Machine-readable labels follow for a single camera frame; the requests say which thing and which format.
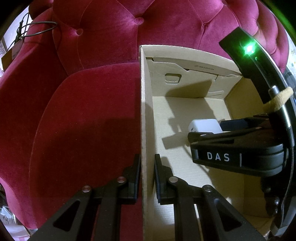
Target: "red velvet fabric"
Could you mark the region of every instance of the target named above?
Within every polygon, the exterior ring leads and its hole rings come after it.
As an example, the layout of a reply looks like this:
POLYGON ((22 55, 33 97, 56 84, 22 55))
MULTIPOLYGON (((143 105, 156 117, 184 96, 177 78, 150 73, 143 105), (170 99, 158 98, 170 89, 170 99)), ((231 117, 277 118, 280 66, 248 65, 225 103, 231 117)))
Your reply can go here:
MULTIPOLYGON (((12 211, 29 228, 40 227, 84 184, 101 186, 120 175, 140 152, 139 45, 177 45, 229 57, 218 42, 241 26, 282 71, 288 59, 284 28, 256 0, 30 5, 33 18, 44 9, 35 21, 59 26, 26 38, 0 79, 0 182, 12 211)), ((141 200, 123 207, 123 226, 123 240, 142 239, 141 200)))
MULTIPOLYGON (((36 21, 50 20, 49 9, 36 21)), ((30 33, 48 28, 32 26, 30 33)), ((36 130, 52 94, 67 77, 51 32, 26 38, 18 57, 0 78, 0 182, 17 218, 36 228, 29 195, 29 160, 36 130)))

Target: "tufted chair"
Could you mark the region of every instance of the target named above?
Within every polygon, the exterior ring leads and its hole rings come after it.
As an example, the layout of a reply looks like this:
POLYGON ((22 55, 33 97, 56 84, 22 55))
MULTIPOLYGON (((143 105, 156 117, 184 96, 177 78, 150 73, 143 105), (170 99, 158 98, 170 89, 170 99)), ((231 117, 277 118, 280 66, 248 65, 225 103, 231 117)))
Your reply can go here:
MULTIPOLYGON (((288 58, 283 26, 256 0, 34 0, 29 11, 58 27, 25 38, 0 79, 0 183, 28 228, 140 153, 139 45, 229 58, 218 42, 240 26, 281 71, 288 58)), ((122 208, 121 223, 122 240, 142 239, 141 201, 122 208)))

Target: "cardboard box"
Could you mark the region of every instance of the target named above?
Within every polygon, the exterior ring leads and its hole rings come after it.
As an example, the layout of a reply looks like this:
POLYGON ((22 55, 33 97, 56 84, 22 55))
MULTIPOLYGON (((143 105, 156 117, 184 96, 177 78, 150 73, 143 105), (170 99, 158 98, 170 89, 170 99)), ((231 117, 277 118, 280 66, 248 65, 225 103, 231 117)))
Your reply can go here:
POLYGON ((221 121, 262 113, 251 80, 242 77, 232 60, 184 47, 142 45, 140 62, 144 240, 174 238, 173 206, 160 206, 155 195, 156 153, 175 176, 190 185, 214 186, 262 234, 268 232, 259 178, 193 163, 187 140, 193 119, 221 121))

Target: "yellow fabric tie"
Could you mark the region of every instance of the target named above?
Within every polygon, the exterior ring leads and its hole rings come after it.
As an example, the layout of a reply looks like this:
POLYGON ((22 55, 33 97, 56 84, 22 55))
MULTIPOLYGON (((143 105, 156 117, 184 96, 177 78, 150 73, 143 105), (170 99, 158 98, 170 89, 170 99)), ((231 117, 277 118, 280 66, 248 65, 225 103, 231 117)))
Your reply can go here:
POLYGON ((292 96, 294 93, 291 87, 285 88, 283 91, 279 92, 271 101, 263 105, 263 110, 265 113, 270 114, 272 112, 278 111, 292 96))

